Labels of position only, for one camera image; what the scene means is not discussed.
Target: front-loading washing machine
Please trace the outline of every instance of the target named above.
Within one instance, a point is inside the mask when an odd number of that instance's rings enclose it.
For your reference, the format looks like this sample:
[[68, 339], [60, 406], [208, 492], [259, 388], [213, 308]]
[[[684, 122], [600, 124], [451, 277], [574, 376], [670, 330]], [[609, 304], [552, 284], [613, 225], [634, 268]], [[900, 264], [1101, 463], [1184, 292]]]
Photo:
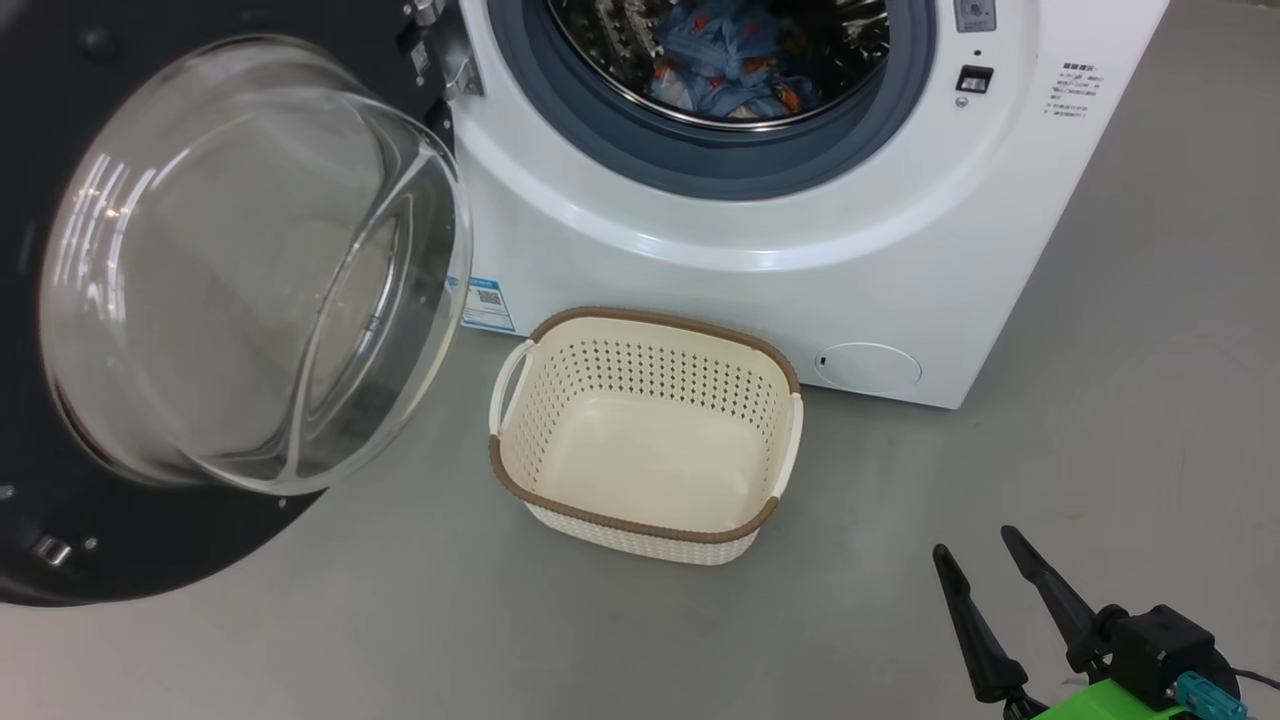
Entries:
[[[660, 92], [710, 6], [785, 36], [754, 104]], [[959, 406], [1164, 6], [0, 4], [0, 600], [237, 561], [396, 438], [460, 325], [662, 310]]]

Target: floor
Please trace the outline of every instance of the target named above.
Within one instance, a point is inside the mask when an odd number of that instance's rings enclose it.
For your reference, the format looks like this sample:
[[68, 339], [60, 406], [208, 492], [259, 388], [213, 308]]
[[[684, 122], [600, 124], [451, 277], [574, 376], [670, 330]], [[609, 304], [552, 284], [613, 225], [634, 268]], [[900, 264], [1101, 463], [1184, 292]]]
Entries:
[[[512, 341], [467, 332], [369, 475], [241, 565], [148, 601], [0, 609], [4, 715], [995, 719], [933, 543], [1029, 691], [1075, 689], [1005, 523], [1094, 607], [1169, 603], [1280, 675], [1277, 67], [1280, 12], [1175, 0], [965, 407], [809, 391], [787, 496], [740, 561], [539, 525], [485, 455]], [[1245, 700], [1280, 717], [1280, 693]]]

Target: beige basket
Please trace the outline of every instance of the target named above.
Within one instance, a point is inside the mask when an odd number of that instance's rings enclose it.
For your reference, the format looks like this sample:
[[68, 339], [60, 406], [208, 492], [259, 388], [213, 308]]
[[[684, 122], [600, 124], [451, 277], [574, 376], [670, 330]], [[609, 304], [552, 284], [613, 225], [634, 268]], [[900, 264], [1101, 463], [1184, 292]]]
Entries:
[[489, 452], [507, 489], [562, 533], [719, 565], [750, 547], [777, 506], [803, 414], [791, 365], [751, 336], [582, 307], [507, 357]]

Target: laundry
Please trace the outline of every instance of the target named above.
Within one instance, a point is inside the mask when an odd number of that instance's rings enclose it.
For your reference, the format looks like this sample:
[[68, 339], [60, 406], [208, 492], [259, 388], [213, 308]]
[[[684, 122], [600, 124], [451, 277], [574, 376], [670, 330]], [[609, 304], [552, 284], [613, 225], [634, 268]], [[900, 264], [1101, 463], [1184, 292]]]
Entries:
[[781, 118], [814, 108], [813, 82], [782, 74], [782, 33], [756, 0], [681, 0], [654, 28], [663, 56], [649, 95], [713, 118]]

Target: plastic basket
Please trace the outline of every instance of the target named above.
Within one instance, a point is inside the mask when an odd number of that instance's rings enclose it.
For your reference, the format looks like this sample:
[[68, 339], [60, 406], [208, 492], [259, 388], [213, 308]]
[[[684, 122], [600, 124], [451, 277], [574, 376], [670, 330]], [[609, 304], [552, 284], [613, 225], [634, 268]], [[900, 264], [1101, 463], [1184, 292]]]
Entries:
[[507, 357], [489, 452], [498, 479], [557, 530], [719, 565], [750, 547], [777, 506], [803, 415], [795, 372], [760, 340], [582, 307]]

